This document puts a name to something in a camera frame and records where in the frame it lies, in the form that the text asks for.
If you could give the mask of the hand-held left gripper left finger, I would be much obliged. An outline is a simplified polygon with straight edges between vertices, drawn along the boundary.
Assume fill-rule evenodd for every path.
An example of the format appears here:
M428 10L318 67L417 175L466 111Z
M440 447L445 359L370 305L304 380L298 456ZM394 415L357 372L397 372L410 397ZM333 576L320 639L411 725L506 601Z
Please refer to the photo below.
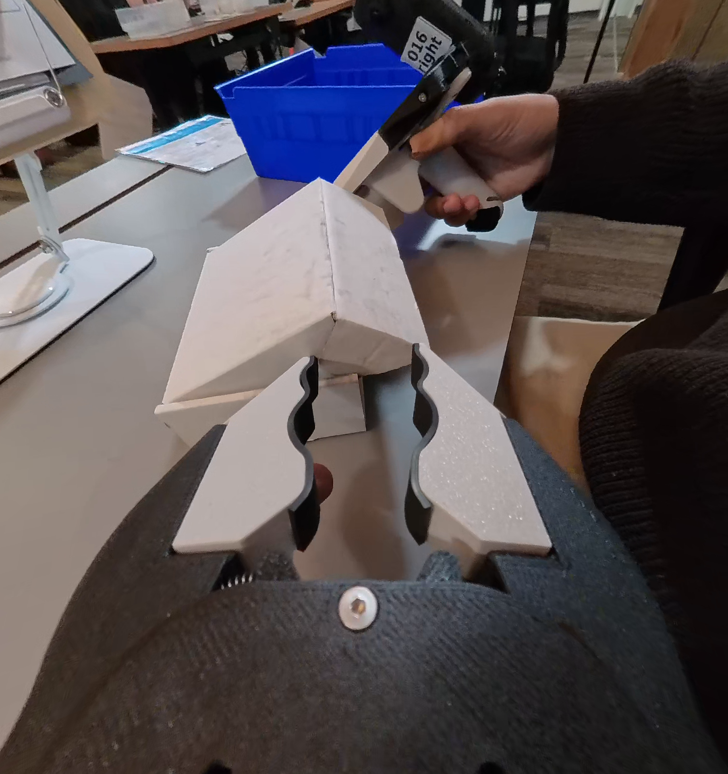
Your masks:
M320 522L313 459L318 363L301 358L228 421L172 544L175 553L269 552L311 544Z

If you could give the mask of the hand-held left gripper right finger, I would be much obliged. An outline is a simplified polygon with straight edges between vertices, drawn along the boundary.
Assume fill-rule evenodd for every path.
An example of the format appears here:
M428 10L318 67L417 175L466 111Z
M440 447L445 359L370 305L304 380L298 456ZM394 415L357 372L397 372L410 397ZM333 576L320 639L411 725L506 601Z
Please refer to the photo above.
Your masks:
M405 521L456 558L545 557L552 541L503 415L426 344L413 345L413 450Z

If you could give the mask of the white blue paper envelope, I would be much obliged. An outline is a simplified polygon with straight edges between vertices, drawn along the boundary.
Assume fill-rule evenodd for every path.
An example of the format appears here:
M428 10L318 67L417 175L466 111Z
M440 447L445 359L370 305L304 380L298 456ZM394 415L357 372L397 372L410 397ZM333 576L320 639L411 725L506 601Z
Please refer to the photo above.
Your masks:
M247 155L232 121L210 114L124 146L118 153L199 173Z

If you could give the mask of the blue plastic bin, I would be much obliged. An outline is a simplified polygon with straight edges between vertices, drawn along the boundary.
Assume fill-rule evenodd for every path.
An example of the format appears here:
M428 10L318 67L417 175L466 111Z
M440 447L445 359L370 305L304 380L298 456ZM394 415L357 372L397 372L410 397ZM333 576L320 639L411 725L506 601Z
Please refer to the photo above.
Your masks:
M426 76L383 44L303 50L215 87L259 177L333 182L383 130L405 144L468 62L461 45Z

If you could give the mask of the white cardboard mailer box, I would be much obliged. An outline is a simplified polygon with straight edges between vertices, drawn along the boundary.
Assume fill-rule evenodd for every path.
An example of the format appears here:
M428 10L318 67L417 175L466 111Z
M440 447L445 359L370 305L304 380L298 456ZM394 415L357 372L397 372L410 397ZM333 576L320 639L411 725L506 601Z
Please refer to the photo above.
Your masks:
M366 431L364 376L429 342L387 213L317 179L213 248L156 416L192 447L314 356L311 440Z

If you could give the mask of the person's right forearm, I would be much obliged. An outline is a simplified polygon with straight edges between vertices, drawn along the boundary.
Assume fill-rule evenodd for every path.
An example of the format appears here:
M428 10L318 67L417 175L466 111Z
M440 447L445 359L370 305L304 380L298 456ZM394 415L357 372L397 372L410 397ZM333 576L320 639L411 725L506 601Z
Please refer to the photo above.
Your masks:
M558 92L552 167L526 209L681 227L659 310L728 272L728 60L670 61Z

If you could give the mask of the wooden background table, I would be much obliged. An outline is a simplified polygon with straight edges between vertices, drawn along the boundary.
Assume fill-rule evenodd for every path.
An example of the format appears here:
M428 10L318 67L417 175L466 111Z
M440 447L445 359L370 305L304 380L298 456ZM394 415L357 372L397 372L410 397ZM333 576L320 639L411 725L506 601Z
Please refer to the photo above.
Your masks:
M96 54L163 50L201 40L210 35L233 33L237 29L262 21L270 23L269 30L273 35L279 35L284 28L301 29L332 14L352 9L354 5L354 1L322 1L312 2L311 5L303 8L294 8L287 2L259 7L245 14L221 17L207 22L193 22L184 29L165 35L150 35L136 39L121 35L91 42L90 46Z

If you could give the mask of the printed instruction sheet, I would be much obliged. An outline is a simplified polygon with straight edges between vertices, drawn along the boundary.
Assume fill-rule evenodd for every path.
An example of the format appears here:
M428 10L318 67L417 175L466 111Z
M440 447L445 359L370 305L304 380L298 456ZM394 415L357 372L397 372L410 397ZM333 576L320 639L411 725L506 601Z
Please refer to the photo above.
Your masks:
M76 63L31 5L0 1L0 82Z

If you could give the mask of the person's right hand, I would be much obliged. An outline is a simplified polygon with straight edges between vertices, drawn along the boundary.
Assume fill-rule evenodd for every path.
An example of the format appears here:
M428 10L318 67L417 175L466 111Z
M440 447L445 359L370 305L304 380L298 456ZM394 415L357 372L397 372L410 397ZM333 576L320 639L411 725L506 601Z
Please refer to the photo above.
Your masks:
M487 185L508 201L548 176L560 115L553 94L520 94L447 110L410 140L413 158L454 147Z

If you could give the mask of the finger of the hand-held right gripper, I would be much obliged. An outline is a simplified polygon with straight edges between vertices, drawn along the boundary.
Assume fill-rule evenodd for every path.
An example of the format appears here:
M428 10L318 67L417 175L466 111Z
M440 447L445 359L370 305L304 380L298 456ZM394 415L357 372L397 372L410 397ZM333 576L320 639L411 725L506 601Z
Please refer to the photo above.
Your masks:
M387 202L403 214L422 209L424 193L419 179L419 162L409 152L391 152L369 173L355 191L373 204Z
M334 185L341 189L358 189L389 153L387 141L376 131L339 173Z

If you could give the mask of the grey desk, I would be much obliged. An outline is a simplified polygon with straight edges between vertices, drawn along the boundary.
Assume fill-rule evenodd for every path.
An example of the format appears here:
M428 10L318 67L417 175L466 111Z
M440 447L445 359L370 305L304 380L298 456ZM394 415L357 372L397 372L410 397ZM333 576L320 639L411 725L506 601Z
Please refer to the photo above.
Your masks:
M149 269L0 385L0 749L79 581L185 445L154 415L207 250L292 195L240 158L161 169L64 234L148 248ZM415 214L396 232L430 348L493 401L536 215L515 199L487 235ZM365 382L369 430L313 442L334 476L302 578L411 579L403 522L418 435L409 368Z

